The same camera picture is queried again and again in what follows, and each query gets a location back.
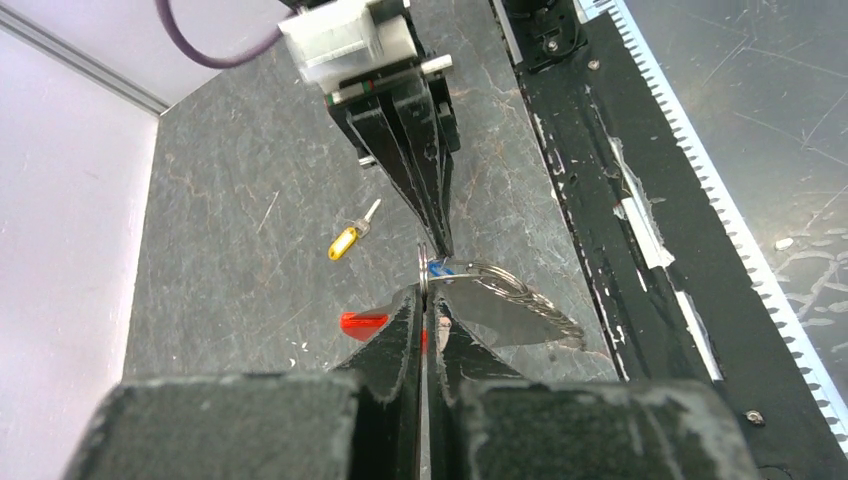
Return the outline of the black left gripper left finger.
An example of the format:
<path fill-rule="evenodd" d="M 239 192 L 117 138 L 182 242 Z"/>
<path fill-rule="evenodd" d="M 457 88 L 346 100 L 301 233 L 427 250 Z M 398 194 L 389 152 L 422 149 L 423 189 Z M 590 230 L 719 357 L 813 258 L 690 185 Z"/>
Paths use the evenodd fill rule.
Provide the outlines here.
<path fill-rule="evenodd" d="M 68 479 L 415 479 L 422 296 L 327 371 L 159 377 L 113 388 Z"/>

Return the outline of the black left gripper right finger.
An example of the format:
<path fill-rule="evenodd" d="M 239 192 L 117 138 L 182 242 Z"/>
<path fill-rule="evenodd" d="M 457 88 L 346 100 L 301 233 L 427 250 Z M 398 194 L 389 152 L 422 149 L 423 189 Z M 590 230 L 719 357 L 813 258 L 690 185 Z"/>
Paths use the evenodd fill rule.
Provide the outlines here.
<path fill-rule="evenodd" d="M 435 479 L 755 479 L 730 410 L 694 381 L 544 383 L 503 362 L 443 292 L 426 303 Z"/>

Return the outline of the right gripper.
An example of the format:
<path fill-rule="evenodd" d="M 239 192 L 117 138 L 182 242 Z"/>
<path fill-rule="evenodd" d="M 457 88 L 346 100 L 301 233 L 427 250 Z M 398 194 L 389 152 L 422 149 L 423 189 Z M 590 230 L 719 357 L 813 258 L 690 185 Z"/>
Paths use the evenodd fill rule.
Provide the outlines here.
<path fill-rule="evenodd" d="M 454 255 L 447 169 L 460 149 L 445 72 L 449 55 L 427 53 L 407 1 L 362 1 L 379 55 L 326 96 L 328 112 L 359 155 L 380 166 L 421 221 L 439 258 Z"/>

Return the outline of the red key tag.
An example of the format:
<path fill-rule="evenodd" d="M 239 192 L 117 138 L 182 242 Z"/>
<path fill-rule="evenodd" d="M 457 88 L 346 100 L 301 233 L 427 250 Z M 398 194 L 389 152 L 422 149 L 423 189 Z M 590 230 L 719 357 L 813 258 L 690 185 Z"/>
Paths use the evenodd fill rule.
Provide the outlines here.
<path fill-rule="evenodd" d="M 403 355 L 425 356 L 428 351 L 427 330 L 417 328 L 414 318 L 405 312 L 382 309 L 345 312 L 339 317 L 339 327 L 345 335 L 362 343 L 374 343 L 377 337 L 382 344 L 393 345 Z"/>

